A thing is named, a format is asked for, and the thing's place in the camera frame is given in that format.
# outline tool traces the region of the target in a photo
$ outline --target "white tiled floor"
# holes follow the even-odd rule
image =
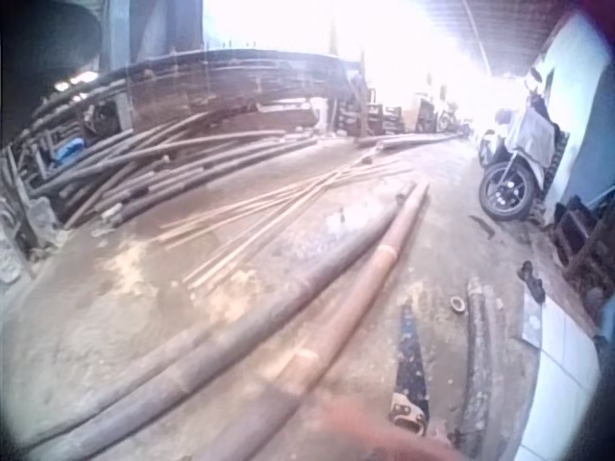
[[[551,298],[547,298],[542,310],[542,350],[555,362],[564,360],[566,314]]]
[[[594,343],[549,298],[542,320],[536,391],[515,461],[559,459],[577,432],[599,378]]]

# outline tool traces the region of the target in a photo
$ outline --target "tile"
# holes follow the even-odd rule
[[[523,445],[546,460],[559,459],[577,428],[578,384],[540,352],[536,392]]]
[[[534,300],[527,287],[525,287],[523,301],[521,337],[537,349],[542,346],[542,306]]]
[[[517,454],[515,455],[515,461],[543,461],[543,458],[535,455],[523,445],[520,445],[517,450]]]
[[[547,297],[542,310],[542,350],[560,365],[564,361],[566,313]]]
[[[593,392],[600,377],[596,348],[591,338],[568,315],[566,315],[563,366],[581,387]]]

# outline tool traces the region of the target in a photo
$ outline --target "bamboo stick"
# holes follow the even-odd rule
[[[237,248],[232,250],[228,255],[222,258],[217,264],[209,269],[206,273],[204,273],[201,277],[193,281],[188,288],[195,289],[201,286],[203,283],[212,279],[222,268],[228,263],[232,262],[235,258],[237,258],[251,243],[255,242],[258,238],[264,235],[267,231],[271,230],[274,226],[278,225],[284,218],[290,216],[295,210],[299,209],[301,206],[306,204],[310,198],[315,196],[316,194],[323,191],[327,185],[329,185],[332,181],[334,181],[339,174],[344,171],[346,168],[356,164],[359,160],[354,160],[351,163],[347,163],[342,165],[341,167],[333,170],[325,179],[319,179],[314,182],[312,185],[308,186],[301,194],[300,198],[292,204],[288,209],[284,210],[282,214],[274,218],[272,221],[263,226],[260,230],[255,232],[250,236],[244,243],[239,245]]]
[[[394,162],[397,162],[397,161],[398,160],[393,159],[392,161],[388,161],[385,164],[394,163]],[[378,165],[370,165],[370,166],[364,167],[364,168],[372,168],[372,167],[380,167],[380,166],[381,166],[381,163],[379,163]],[[160,228],[161,229],[170,229],[170,228],[174,228],[175,226],[178,226],[180,224],[185,224],[185,223],[189,223],[189,222],[207,221],[208,219],[210,219],[210,218],[212,218],[214,216],[217,216],[218,214],[222,214],[222,213],[227,212],[229,210],[233,210],[236,207],[240,207],[240,206],[248,205],[248,204],[251,204],[251,203],[254,203],[254,202],[258,202],[258,201],[261,201],[263,199],[267,199],[267,198],[270,198],[272,196],[277,196],[277,195],[282,194],[282,193],[292,192],[293,190],[296,190],[296,189],[300,188],[301,186],[304,186],[304,185],[306,185],[306,184],[308,184],[310,182],[313,182],[313,181],[316,181],[318,179],[323,178],[325,175],[327,175],[327,173],[325,173],[323,175],[311,177],[311,178],[308,178],[306,180],[300,180],[300,181],[294,182],[292,184],[285,185],[283,187],[279,187],[278,189],[275,189],[275,190],[272,190],[272,191],[269,191],[269,192],[265,192],[264,194],[261,194],[261,195],[259,195],[257,197],[253,197],[251,199],[242,200],[240,202],[235,202],[235,203],[232,203],[232,204],[229,204],[229,205],[224,205],[224,206],[221,206],[219,208],[214,208],[214,209],[211,209],[211,210],[207,210],[207,211],[204,211],[202,213],[198,213],[198,214],[195,214],[195,215],[192,215],[192,216],[187,216],[185,218],[178,219],[178,220],[173,221],[171,223],[163,224],[163,225],[160,226]]]
[[[182,282],[183,283],[187,283],[190,279],[193,279],[194,277],[196,277],[199,274],[199,272],[204,271],[211,264],[214,264],[215,261],[219,260],[222,256],[224,256],[226,254],[226,252],[227,252],[227,250],[229,248],[232,248],[232,247],[236,246],[236,244],[238,242],[240,242],[243,238],[251,235],[254,230],[260,228],[263,224],[265,224],[268,221],[270,221],[274,216],[276,216],[276,214],[278,214],[278,212],[279,212],[278,210],[275,210],[275,211],[269,213],[268,215],[263,216],[261,219],[256,221],[248,229],[240,232],[238,235],[233,236],[230,240],[225,242],[224,245],[220,246],[215,252],[213,252],[213,254],[209,257],[209,259],[207,261],[205,261],[203,264],[200,264],[192,272],[187,274],[182,279]]]
[[[280,200],[267,200],[267,201],[264,201],[258,204],[252,204],[252,205],[246,206],[245,208],[238,210],[238,214],[225,218],[222,221],[210,223],[206,229],[211,228],[211,226],[215,226],[214,229],[216,229],[217,227],[219,227],[217,226],[218,223],[226,224],[227,222],[232,222],[239,218],[250,216],[252,214],[258,213],[259,211],[262,211],[263,209],[267,209],[268,207],[278,205],[280,202],[281,202]],[[198,231],[201,228],[202,228],[201,223],[184,224],[174,230],[170,230],[162,235],[159,235],[158,237],[156,237],[156,241],[161,243],[161,242],[166,242],[168,240],[173,240],[177,237],[181,237],[182,235],[186,233]]]
[[[252,216],[255,213],[259,213],[261,211],[264,211],[266,209],[271,208],[272,206],[277,206],[277,205],[285,203],[285,202],[287,202],[287,199],[269,201],[268,203],[262,204],[261,206],[258,206],[258,207],[254,208],[254,209],[251,209],[251,210],[245,211],[243,213],[237,214],[236,216],[233,216],[231,218],[228,218],[228,219],[225,219],[225,220],[222,220],[222,221],[218,221],[217,223],[214,223],[211,226],[207,226],[204,229],[201,229],[201,230],[199,230],[197,232],[194,232],[191,235],[189,235],[188,237],[184,237],[184,238],[182,238],[180,240],[177,240],[177,241],[167,245],[164,248],[166,250],[171,250],[173,248],[179,247],[180,245],[183,245],[184,243],[191,242],[192,240],[194,240],[195,238],[200,237],[201,235],[205,235],[208,232],[215,231],[216,229],[224,226],[225,224],[233,223],[235,221],[238,221],[239,219],[246,218],[248,216]]]
[[[236,212],[245,212],[245,211],[249,211],[251,209],[255,209],[255,208],[259,208],[261,206],[263,206],[264,204],[268,204],[270,202],[272,202],[273,200],[278,200],[278,199],[282,199],[282,198],[287,198],[290,197],[291,195],[293,195],[293,192],[284,192],[281,195],[278,195],[276,197],[273,197],[269,200],[261,200],[259,202],[255,202],[255,203],[251,203],[245,206],[237,206],[235,208],[217,213],[215,215],[212,216],[204,216],[203,218],[199,219],[198,221],[192,221],[189,223],[185,223],[182,225],[177,226],[176,228],[172,229],[172,230],[168,230],[167,232],[164,232],[162,234],[160,234],[158,237],[156,237],[157,241],[160,242],[164,242],[166,240],[170,240],[171,238],[177,237],[179,235],[182,235],[184,233],[190,232],[190,231],[194,231],[196,229],[199,229],[204,223],[206,224],[207,222],[210,222],[212,218],[215,217],[220,217],[220,215],[227,215],[227,214],[233,214]]]

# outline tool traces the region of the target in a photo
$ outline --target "motorcycle wheel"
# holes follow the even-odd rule
[[[536,183],[524,165],[515,162],[505,180],[497,185],[508,162],[496,163],[484,172],[479,186],[480,207],[494,221],[524,220],[536,194]]]

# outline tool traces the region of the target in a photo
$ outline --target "motorcycle tire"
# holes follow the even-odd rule
[[[511,166],[511,171],[515,171],[519,174],[525,186],[525,194],[520,203],[512,210],[504,211],[492,206],[487,200],[488,185],[491,183],[495,175],[505,170],[507,165],[507,161],[496,163],[485,170],[479,185],[480,207],[494,221],[524,221],[528,217],[529,211],[531,210],[531,204],[536,196],[537,187],[534,176],[528,168],[519,162],[515,162]]]

